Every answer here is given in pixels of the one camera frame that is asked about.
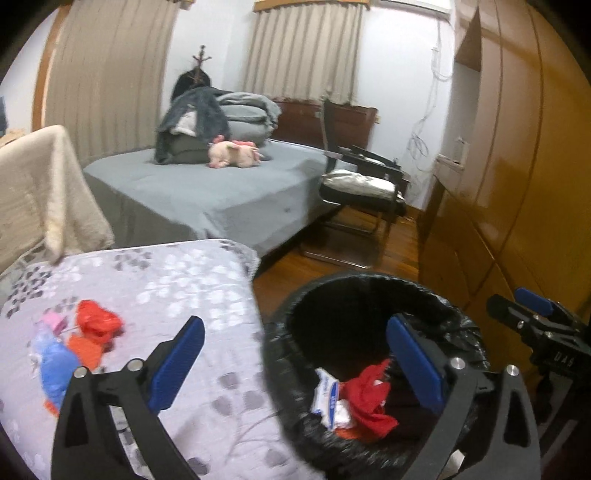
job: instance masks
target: metal chair leg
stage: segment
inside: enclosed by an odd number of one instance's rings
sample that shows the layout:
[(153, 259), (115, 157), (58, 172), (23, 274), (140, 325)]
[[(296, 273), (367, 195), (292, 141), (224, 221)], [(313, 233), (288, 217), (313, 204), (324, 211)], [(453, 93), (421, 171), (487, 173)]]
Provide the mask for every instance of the metal chair leg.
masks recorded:
[(382, 241), (379, 245), (379, 255), (378, 259), (376, 260), (376, 265), (379, 265), (384, 258), (384, 253), (386, 252), (386, 245), (388, 244), (388, 238), (390, 238), (390, 230), (392, 229), (392, 215), (388, 215), (388, 220), (386, 221), (386, 227), (384, 233), (382, 234)]
[[(367, 230), (364, 231), (362, 229), (358, 229), (358, 228), (354, 228), (354, 227), (347, 228), (348, 227), (347, 225), (343, 225), (341, 223), (336, 223), (334, 225), (331, 225), (330, 223), (324, 223), (323, 226), (337, 229), (337, 230), (341, 230), (341, 231), (345, 231), (345, 232), (350, 232), (350, 233), (353, 233), (357, 236), (368, 236), (369, 233), (372, 233), (372, 232), (375, 233), (378, 230), (381, 219), (382, 219), (382, 215), (380, 214), (378, 221), (376, 223), (376, 226), (373, 228), (372, 231), (367, 231)], [(305, 248), (305, 246), (304, 246), (305, 242), (300, 244), (300, 253), (304, 257), (314, 258), (315, 260), (328, 262), (333, 265), (339, 265), (339, 266), (344, 266), (344, 267), (353, 267), (353, 268), (358, 268), (358, 269), (362, 269), (362, 270), (374, 268), (380, 264), (380, 262), (382, 261), (382, 259), (384, 257), (384, 252), (385, 252), (386, 245), (388, 243), (388, 238), (390, 236), (390, 230), (392, 227), (392, 223), (393, 223), (392, 215), (387, 214), (387, 221), (385, 222), (385, 230), (381, 234), (381, 239), (378, 241), (377, 254), (375, 254), (375, 256), (371, 255), (371, 257), (372, 257), (371, 259), (370, 258), (363, 259), (363, 260), (368, 260), (368, 262), (345, 260), (345, 259), (341, 259), (341, 258), (329, 257), (328, 255), (324, 255), (323, 253), (320, 253), (320, 252), (313, 252), (313, 251), (307, 250)]]
[(331, 228), (336, 228), (338, 230), (343, 230), (345, 232), (361, 233), (363, 235), (371, 236), (371, 235), (374, 235), (375, 232), (378, 231), (379, 224), (380, 224), (381, 220), (382, 220), (382, 212), (379, 212), (378, 217), (375, 221), (375, 225), (371, 230), (366, 230), (364, 228), (359, 228), (359, 227), (352, 226), (352, 225), (346, 225), (345, 223), (333, 222), (331, 220), (325, 222), (324, 224), (326, 226), (331, 227)]

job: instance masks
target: wooden wardrobe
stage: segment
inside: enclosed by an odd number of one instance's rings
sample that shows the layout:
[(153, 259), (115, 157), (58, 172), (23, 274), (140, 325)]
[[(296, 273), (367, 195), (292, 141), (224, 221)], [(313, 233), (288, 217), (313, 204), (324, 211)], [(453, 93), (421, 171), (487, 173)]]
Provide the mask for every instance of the wooden wardrobe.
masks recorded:
[(456, 61), (479, 70), (463, 163), (437, 162), (420, 280), (480, 326), (494, 368), (533, 380), (531, 351), (486, 314), (526, 287), (591, 310), (591, 86), (524, 0), (459, 0)]

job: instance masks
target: floral bedspread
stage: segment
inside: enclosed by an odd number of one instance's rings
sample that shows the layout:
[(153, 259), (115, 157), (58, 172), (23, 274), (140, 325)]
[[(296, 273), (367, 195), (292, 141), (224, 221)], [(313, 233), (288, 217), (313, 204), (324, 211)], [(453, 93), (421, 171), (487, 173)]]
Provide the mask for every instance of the floral bedspread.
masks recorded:
[[(107, 371), (146, 358), (193, 314), (206, 327), (205, 345), (172, 408), (160, 419), (204, 480), (308, 480), (323, 475), (296, 457), (281, 437), (265, 392), (262, 328), (250, 281), (253, 250), (202, 240), (75, 255), (58, 266), (27, 267), (0, 312), (0, 421), (17, 451), (42, 480), (50, 478), (56, 419), (30, 361), (33, 324), (47, 311), (75, 327), (76, 304), (92, 299), (125, 322)], [(136, 472), (150, 472), (125, 420), (113, 417)]]

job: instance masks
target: trash can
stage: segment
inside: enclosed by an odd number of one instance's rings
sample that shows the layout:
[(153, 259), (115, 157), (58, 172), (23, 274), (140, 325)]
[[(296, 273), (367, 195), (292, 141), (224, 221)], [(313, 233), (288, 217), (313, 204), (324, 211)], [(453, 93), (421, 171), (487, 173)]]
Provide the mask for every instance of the trash can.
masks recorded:
[[(343, 439), (310, 412), (319, 383), (315, 369), (345, 382), (388, 359), (386, 325), (399, 313), (448, 358), (489, 369), (480, 330), (468, 317), (429, 289), (391, 275), (346, 272), (320, 278), (293, 293), (265, 325), (265, 378), (284, 433), (328, 478), (397, 478), (437, 420), (416, 402), (394, 357), (386, 371), (391, 390), (385, 409), (400, 424), (385, 438), (371, 444)], [(472, 408), (464, 435), (478, 415), (478, 405)]]

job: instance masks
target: cream blanket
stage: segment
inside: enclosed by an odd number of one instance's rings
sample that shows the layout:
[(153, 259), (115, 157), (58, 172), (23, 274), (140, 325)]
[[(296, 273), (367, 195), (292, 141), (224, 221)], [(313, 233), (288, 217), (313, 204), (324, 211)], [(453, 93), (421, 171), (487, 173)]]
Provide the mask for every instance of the cream blanket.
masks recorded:
[(40, 242), (52, 262), (113, 243), (82, 175), (85, 166), (61, 125), (0, 148), (0, 273)]

